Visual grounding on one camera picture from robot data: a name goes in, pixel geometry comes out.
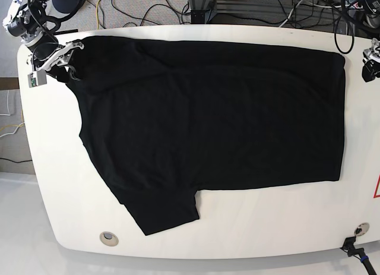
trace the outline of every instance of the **floor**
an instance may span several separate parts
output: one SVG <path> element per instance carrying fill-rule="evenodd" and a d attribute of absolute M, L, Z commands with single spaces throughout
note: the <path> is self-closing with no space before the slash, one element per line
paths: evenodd
<path fill-rule="evenodd" d="M 160 260 L 65 249 L 53 234 L 36 177 L 0 172 L 0 274 L 12 275 L 353 275 L 367 274 L 339 249 L 239 260 Z M 380 272 L 380 242 L 365 248 Z"/>
<path fill-rule="evenodd" d="M 9 5 L 12 0 L 0 0 L 0 17 L 5 17 Z M 62 24 L 60 30 L 72 30 L 78 29 L 79 31 L 95 30 L 97 28 L 96 16 L 95 16 L 95 4 L 98 0 L 88 0 L 84 6 L 77 12 L 77 14 Z M 116 7 L 124 12 L 127 12 L 134 17 L 143 17 L 146 11 L 154 4 L 166 4 L 165 0 L 113 0 Z M 260 18 L 267 21 L 280 21 L 284 19 L 284 14 L 279 11 L 280 7 L 277 0 L 230 0 L 230 1 L 245 1 L 253 4 L 268 5 L 277 7 L 277 12 L 273 11 L 273 8 L 263 12 L 256 12 L 253 15 L 245 15 L 245 17 Z M 287 12 L 290 11 L 292 4 L 297 3 L 300 0 L 280 0 L 285 6 Z M 179 11 L 182 11 L 183 7 L 186 5 L 187 0 L 169 0 L 172 7 Z M 102 0 L 100 6 L 104 12 L 104 26 L 109 28 L 134 26 L 130 22 L 140 25 L 140 20 L 127 17 L 125 14 L 115 10 L 111 5 L 111 0 Z M 313 18 L 307 19 L 302 23 L 303 26 L 310 26 L 316 24 L 319 17 L 319 9 L 315 10 Z M 300 13 L 309 13 L 310 8 L 303 6 L 300 9 Z M 47 13 L 57 17 L 63 16 L 62 14 L 55 11 L 55 9 L 48 5 Z M 329 12 L 324 12 L 327 18 L 331 18 Z M 170 9 L 164 6 L 156 6 L 151 9 L 151 11 L 146 16 L 147 19 L 157 22 L 159 24 L 178 24 L 177 15 Z M 99 20 L 103 24 L 103 14 L 99 11 Z M 189 21 L 189 17 L 184 17 L 184 21 Z M 326 20 L 323 18 L 321 24 L 328 24 L 331 20 Z M 242 20 L 234 18 L 228 15 L 217 15 L 211 20 L 211 23 L 215 24 L 252 24 L 252 25 L 265 25 L 260 21 L 254 20 Z M 149 26 L 149 22 L 145 22 L 144 26 Z M 314 27 L 313 30 L 321 31 L 332 31 L 332 26 L 322 26 Z M 11 37 L 6 33 L 5 30 L 0 29 L 0 77 L 16 77 L 17 76 L 17 65 L 16 56 L 17 50 L 20 47 L 20 39 L 16 37 Z M 9 109 L 11 110 L 12 116 L 0 116 L 0 127 L 9 124 L 20 124 L 21 123 L 21 102 L 20 102 L 20 92 L 18 90 L 10 91 L 9 93 Z M 0 91 L 0 113 L 7 112 L 7 92 Z M 2 133 L 13 132 L 14 128 L 6 128 Z M 30 152 L 27 142 L 26 131 L 24 127 L 21 127 L 15 135 L 7 135 L 6 137 L 0 138 L 0 157 L 9 158 L 17 161 L 30 159 Z M 15 173 L 34 173 L 33 164 L 20 163 L 15 164 L 8 162 L 6 160 L 0 160 L 0 171 L 4 172 L 15 172 Z"/>

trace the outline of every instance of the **white table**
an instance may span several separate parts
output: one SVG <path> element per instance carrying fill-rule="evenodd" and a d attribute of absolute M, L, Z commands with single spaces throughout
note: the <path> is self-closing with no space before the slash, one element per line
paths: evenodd
<path fill-rule="evenodd" d="M 333 35 L 307 30 L 254 26 L 151 26 L 59 36 L 60 42 L 92 35 L 139 39 L 214 40 L 288 45 L 336 52 Z M 350 37 L 339 36 L 342 48 Z M 297 254 L 341 247 L 355 228 L 370 223 L 358 243 L 380 240 L 380 80 L 361 78 L 357 38 L 346 56 L 346 146 L 341 179 L 246 191 L 201 191 L 201 220 L 150 236 L 118 203 L 88 158 L 78 136 L 78 103 L 62 83 L 29 88 L 29 50 L 18 52 L 21 99 L 36 175 L 57 241 L 66 248 L 154 258 L 246 258 Z M 103 245 L 102 232 L 119 238 Z"/>

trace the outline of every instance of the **black t-shirt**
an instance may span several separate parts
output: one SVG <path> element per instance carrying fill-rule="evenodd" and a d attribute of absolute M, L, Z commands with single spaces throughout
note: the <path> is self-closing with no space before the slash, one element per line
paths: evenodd
<path fill-rule="evenodd" d="M 341 55 L 113 36 L 82 42 L 71 61 L 81 81 L 67 84 L 80 137 L 146 235 L 199 219 L 202 189 L 339 180 Z"/>

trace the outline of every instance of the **yellow cable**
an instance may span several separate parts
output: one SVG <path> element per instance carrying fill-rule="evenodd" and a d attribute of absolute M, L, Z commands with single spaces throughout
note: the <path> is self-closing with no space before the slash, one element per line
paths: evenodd
<path fill-rule="evenodd" d="M 24 126 L 24 116 L 23 116 L 23 111 L 21 110 L 21 125 L 6 125 L 0 128 L 0 131 L 2 131 L 4 128 L 11 128 L 11 127 L 21 128 L 23 126 Z"/>
<path fill-rule="evenodd" d="M 97 7 L 99 6 L 100 1 L 101 0 L 97 0 L 97 3 L 96 3 L 96 29 L 97 30 L 99 29 L 99 17 L 97 15 Z"/>

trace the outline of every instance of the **sticker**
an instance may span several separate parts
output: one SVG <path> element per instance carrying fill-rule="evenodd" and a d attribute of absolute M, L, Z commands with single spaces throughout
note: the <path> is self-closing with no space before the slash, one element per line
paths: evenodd
<path fill-rule="evenodd" d="M 375 191 L 375 195 L 373 196 L 374 198 L 380 198 L 380 176 L 379 176 L 379 181 L 378 181 L 378 185 L 376 186 L 376 191 Z"/>

